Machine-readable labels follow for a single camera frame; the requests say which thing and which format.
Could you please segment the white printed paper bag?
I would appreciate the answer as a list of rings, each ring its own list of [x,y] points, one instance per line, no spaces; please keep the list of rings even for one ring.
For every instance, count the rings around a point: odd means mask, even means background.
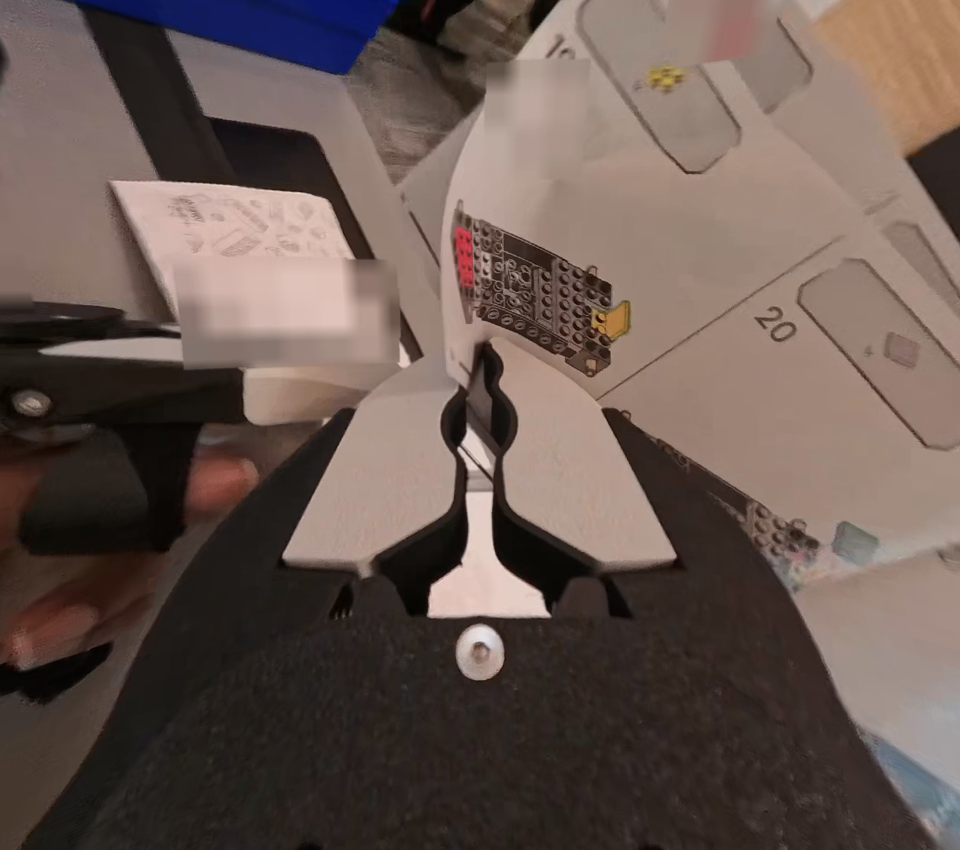
[[[330,202],[222,184],[112,181],[110,189],[173,319],[189,307],[236,305],[256,320],[306,313],[309,291],[354,259]]]

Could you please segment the grey desk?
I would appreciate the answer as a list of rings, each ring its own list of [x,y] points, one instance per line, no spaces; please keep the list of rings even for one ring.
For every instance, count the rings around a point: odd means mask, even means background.
[[[398,216],[400,198],[348,82],[209,41],[173,35],[125,18],[82,11],[57,0],[2,0],[2,292],[42,301],[103,303],[166,319],[153,279],[122,218],[112,180],[162,175],[123,102],[118,79],[142,80],[190,119],[198,107],[198,141],[173,177],[317,189],[347,207],[344,234],[360,249],[401,263],[401,296],[424,315],[426,285],[410,278],[413,232]],[[2,697],[2,749],[20,736],[96,736],[128,679],[144,635],[159,630],[157,606],[200,548],[200,596],[174,608],[200,611],[207,628],[211,600],[234,583],[253,532],[277,530],[275,570],[293,525],[330,462],[342,425],[239,424],[214,428],[222,448],[251,460],[259,481],[217,522],[188,523],[150,613],[116,639],[104,663],[50,702],[21,692]],[[65,581],[90,556],[2,551],[2,622],[20,601]]]

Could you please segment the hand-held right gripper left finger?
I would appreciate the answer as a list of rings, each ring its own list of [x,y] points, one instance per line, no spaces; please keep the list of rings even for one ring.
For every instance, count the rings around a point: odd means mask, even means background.
[[[462,561],[466,393],[444,361],[389,377],[350,417],[283,552],[290,568],[385,577],[410,615]]]

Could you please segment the toy instruction booklet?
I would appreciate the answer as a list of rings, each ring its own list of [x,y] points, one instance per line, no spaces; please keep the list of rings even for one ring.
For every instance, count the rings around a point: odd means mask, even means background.
[[[646,86],[666,0],[561,0],[522,64],[574,61],[585,157],[526,169],[474,118],[435,254],[446,368],[554,318],[546,360],[829,546],[814,575],[958,551],[958,253],[897,191],[865,211],[734,64]],[[534,304],[547,284],[550,301]]]

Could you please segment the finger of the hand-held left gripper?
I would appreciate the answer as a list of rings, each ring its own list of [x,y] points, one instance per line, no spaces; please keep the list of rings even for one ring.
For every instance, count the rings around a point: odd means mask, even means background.
[[[126,315],[100,304],[2,300],[2,355],[181,362],[177,328]]]
[[[354,408],[399,364],[331,364],[244,370],[244,416],[253,425],[318,423]]]

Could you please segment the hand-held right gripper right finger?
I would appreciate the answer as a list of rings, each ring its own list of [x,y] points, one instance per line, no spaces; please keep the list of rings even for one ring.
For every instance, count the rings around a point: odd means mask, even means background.
[[[555,613],[571,583],[609,612],[612,579],[678,555],[601,406],[505,338],[482,352],[496,444],[492,537],[499,562]]]

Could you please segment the person's left hand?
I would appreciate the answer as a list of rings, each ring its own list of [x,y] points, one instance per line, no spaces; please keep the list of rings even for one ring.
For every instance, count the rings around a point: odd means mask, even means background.
[[[23,513],[57,450],[2,441],[2,551],[18,545]],[[217,522],[256,487],[253,461],[222,448],[196,451],[185,493],[187,523]],[[129,552],[89,558],[65,581],[20,601],[2,622],[1,661],[19,671],[110,642],[148,616],[172,553]]]

